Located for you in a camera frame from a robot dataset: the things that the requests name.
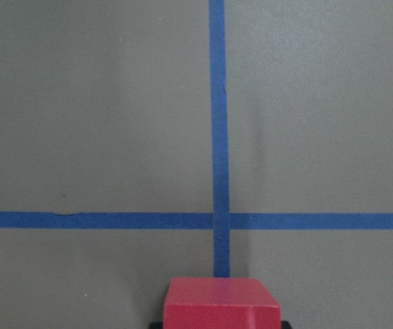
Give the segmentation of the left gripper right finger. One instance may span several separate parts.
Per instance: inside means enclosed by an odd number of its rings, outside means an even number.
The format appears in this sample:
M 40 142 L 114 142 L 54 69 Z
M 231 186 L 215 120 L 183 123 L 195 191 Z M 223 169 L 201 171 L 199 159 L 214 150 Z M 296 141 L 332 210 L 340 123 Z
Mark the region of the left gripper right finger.
M 282 321 L 281 322 L 281 329 L 292 329 L 289 321 Z

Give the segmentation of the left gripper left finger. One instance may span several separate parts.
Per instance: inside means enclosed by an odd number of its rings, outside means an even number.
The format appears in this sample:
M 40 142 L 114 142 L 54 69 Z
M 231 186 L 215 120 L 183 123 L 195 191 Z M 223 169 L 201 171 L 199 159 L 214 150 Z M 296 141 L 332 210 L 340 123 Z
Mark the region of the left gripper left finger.
M 163 322 L 151 322 L 148 326 L 148 329 L 163 329 Z

